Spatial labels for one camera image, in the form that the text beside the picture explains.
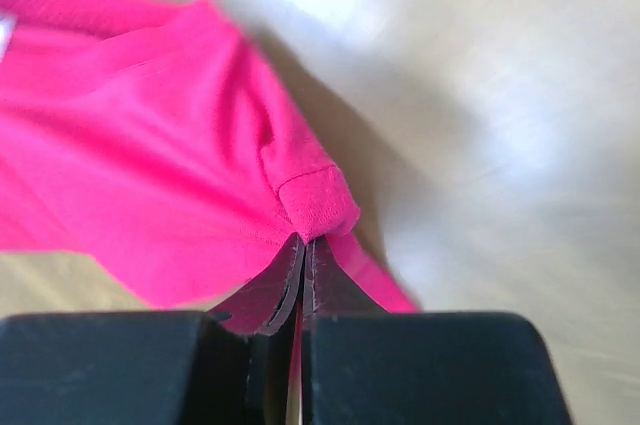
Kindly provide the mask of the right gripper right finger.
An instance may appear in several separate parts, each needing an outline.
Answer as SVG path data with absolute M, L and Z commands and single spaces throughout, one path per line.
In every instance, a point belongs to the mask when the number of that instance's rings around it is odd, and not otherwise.
M 548 348 L 504 311 L 392 313 L 338 265 L 305 251 L 306 424 L 568 424 Z

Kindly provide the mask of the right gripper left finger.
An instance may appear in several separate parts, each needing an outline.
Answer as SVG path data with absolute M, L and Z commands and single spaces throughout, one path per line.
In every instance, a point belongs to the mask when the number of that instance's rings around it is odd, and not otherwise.
M 1 322 L 5 424 L 283 424 L 305 247 L 286 240 L 209 311 Z

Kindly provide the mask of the pink t shirt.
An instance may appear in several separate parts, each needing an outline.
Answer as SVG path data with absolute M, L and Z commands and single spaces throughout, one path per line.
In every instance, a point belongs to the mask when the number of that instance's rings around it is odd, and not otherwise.
M 145 302 L 218 296 L 324 237 L 376 303 L 347 181 L 211 0 L 1 0 L 1 247 L 93 256 Z

